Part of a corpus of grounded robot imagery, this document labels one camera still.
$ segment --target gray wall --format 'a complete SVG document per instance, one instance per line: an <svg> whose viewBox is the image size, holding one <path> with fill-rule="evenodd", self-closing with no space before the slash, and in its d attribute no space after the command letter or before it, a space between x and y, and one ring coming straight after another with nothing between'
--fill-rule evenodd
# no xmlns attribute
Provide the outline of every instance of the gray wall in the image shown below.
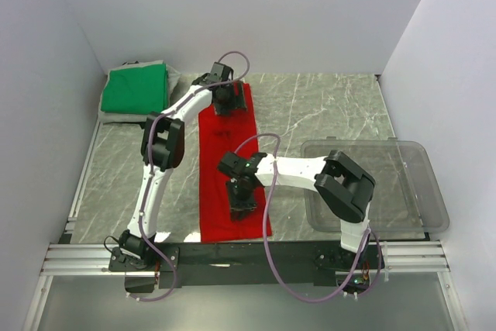
<svg viewBox="0 0 496 331"><path fill-rule="evenodd" d="M204 71L241 49L258 72L381 73L420 0L68 1L104 69Z"/></svg>
<svg viewBox="0 0 496 331"><path fill-rule="evenodd" d="M0 0L0 329L20 329L64 228L102 86L64 0Z"/></svg>
<svg viewBox="0 0 496 331"><path fill-rule="evenodd" d="M496 0L422 0L381 84L396 133L427 148L451 218L443 246L470 329L496 304Z"/></svg>

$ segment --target green cloth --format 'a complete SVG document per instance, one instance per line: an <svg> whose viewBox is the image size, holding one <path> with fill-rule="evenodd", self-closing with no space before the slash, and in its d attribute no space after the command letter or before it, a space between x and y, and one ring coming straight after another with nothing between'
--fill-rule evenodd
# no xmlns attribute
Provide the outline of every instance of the green cloth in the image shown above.
<svg viewBox="0 0 496 331"><path fill-rule="evenodd" d="M110 71L102 95L103 112L147 115L168 105L165 64Z"/></svg>

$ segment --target folded red fabric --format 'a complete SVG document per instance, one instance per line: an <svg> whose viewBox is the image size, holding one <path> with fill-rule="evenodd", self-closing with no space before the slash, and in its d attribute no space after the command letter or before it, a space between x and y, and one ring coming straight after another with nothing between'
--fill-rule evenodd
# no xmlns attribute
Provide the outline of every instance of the folded red fabric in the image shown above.
<svg viewBox="0 0 496 331"><path fill-rule="evenodd" d="M200 230L204 243L225 240L246 240L262 237L265 193L255 190L257 207L247 217L231 221L226 191L227 176L217 170L222 156L234 151L244 140L257 134L253 100L248 84L243 84L247 110L234 110L231 116L217 116L214 107L198 116L200 139ZM251 141L241 151L248 158L258 151L258 142ZM271 235L270 222L267 232Z"/></svg>

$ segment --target transparent plastic container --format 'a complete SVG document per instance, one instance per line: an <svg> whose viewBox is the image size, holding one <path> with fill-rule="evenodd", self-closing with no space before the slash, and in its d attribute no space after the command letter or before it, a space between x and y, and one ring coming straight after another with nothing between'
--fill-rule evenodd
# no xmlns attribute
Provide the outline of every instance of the transparent plastic container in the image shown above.
<svg viewBox="0 0 496 331"><path fill-rule="evenodd" d="M370 226L380 233L441 233L450 219L427 152L412 141L309 140L302 157L341 150L376 181ZM319 193L305 190L308 223L321 232L339 232L339 219Z"/></svg>

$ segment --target marble tabletop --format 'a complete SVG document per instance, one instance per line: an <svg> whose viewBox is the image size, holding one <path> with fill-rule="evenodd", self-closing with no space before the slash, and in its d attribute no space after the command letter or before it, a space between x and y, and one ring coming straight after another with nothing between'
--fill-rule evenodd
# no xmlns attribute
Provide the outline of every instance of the marble tabletop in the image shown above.
<svg viewBox="0 0 496 331"><path fill-rule="evenodd" d="M186 74L173 93L177 101L196 74ZM387 140L394 136L377 80L372 74L249 74L258 133L281 135L280 155L300 157L306 140ZM96 138L88 179L71 239L101 243L119 236L135 208L143 172L138 125L106 124ZM183 162L167 184L158 230L168 241L198 241L198 121L186 128ZM260 139L271 152L272 139ZM304 193L278 187L270 207L272 240L329 240L307 222Z"/></svg>

